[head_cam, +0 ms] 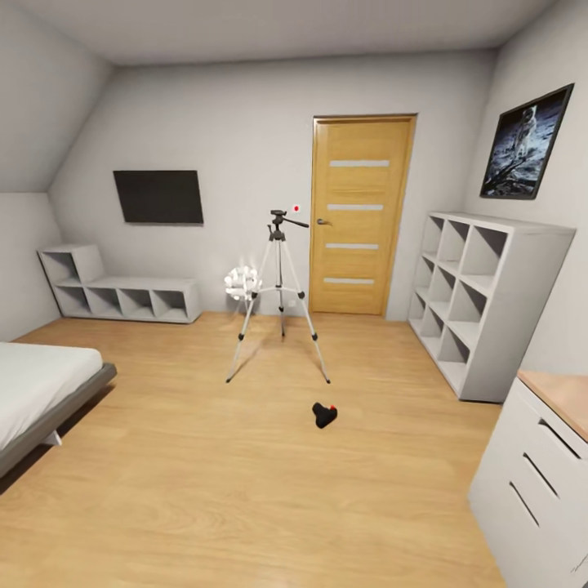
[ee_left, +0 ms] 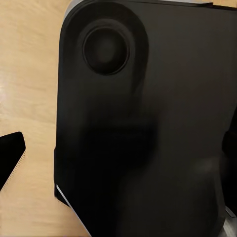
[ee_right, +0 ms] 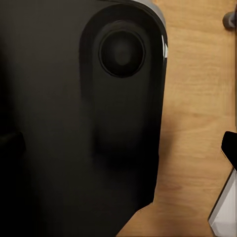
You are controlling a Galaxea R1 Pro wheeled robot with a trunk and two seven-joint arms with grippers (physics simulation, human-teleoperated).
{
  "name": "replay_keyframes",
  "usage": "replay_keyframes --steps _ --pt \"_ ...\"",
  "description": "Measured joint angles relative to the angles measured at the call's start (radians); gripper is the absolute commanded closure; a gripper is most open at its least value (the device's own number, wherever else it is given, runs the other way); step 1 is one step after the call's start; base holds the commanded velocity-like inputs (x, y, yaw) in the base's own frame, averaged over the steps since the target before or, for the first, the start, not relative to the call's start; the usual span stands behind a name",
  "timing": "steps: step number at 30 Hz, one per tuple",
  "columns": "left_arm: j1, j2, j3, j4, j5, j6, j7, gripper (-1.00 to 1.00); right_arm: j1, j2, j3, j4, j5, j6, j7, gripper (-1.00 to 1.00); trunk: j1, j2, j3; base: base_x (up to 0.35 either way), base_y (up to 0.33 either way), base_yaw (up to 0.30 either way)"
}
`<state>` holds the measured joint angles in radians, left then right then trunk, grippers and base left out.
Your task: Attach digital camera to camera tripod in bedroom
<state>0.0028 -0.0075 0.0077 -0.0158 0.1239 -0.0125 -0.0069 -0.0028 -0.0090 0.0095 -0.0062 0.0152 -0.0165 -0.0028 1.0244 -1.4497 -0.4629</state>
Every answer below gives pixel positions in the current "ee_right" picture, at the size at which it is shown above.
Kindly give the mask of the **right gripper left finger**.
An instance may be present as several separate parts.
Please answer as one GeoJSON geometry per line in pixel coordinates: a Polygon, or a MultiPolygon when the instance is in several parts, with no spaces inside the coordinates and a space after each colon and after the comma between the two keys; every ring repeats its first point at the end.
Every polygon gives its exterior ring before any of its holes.
{"type": "Polygon", "coordinates": [[[25,150],[21,131],[0,137],[0,191],[25,150]]]}

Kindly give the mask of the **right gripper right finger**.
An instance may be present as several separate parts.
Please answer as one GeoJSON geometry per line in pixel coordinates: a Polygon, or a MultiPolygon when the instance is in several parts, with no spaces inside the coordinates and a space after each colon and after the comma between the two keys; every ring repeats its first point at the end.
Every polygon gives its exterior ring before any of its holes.
{"type": "Polygon", "coordinates": [[[237,133],[226,131],[221,148],[237,171],[237,133]]]}

